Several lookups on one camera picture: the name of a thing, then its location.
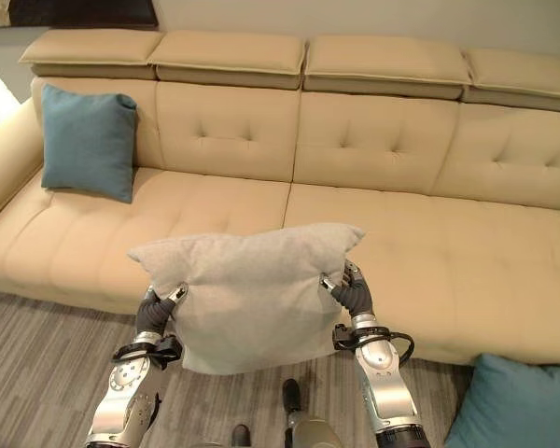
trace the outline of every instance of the white pillow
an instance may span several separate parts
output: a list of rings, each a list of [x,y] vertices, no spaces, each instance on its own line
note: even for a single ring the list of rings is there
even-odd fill
[[[321,223],[161,240],[129,256],[151,275],[160,297],[189,284],[175,309],[183,367],[233,374],[333,353],[331,333],[342,309],[319,275],[339,283],[346,253],[363,235],[353,226]]]

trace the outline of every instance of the gray carpet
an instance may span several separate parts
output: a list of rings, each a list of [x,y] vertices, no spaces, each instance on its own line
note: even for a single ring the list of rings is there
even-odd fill
[[[108,360],[133,336],[133,318],[0,293],[0,448],[81,447],[101,400]],[[307,410],[326,418],[345,447],[375,446],[352,356],[233,376],[168,369],[164,403],[142,447],[227,443],[249,425],[256,447],[283,447],[280,396],[286,378],[301,383]],[[433,448],[441,448],[472,370],[413,359],[402,375]]]

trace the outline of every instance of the throw pillow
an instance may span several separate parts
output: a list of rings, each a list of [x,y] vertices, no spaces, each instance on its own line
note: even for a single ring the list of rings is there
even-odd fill
[[[42,187],[83,189],[130,203],[136,102],[122,93],[42,90]]]
[[[481,355],[447,448],[560,448],[560,367]]]
[[[232,374],[302,362],[334,352],[342,308],[319,275],[343,278],[346,252],[363,231],[314,224],[252,236],[206,234],[157,241],[129,252],[160,297],[181,282],[175,309],[183,366]]]

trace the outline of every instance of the white wall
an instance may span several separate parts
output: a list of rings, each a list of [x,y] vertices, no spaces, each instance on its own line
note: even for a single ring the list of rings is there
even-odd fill
[[[178,28],[311,36],[414,35],[464,47],[560,54],[560,0],[153,0],[162,30]],[[0,76],[15,96],[32,78],[17,66],[44,29],[0,30]]]
[[[27,46],[47,29],[0,28],[0,78],[20,102],[29,98],[29,84],[34,75],[18,60]]]

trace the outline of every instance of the sofa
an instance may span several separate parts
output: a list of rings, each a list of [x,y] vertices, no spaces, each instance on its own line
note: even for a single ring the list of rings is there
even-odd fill
[[[134,314],[132,247],[338,221],[367,233],[350,258],[417,357],[560,363],[560,58],[514,55],[48,31],[21,59],[32,98],[0,124],[0,290]],[[46,83],[137,102],[132,203],[41,188]]]

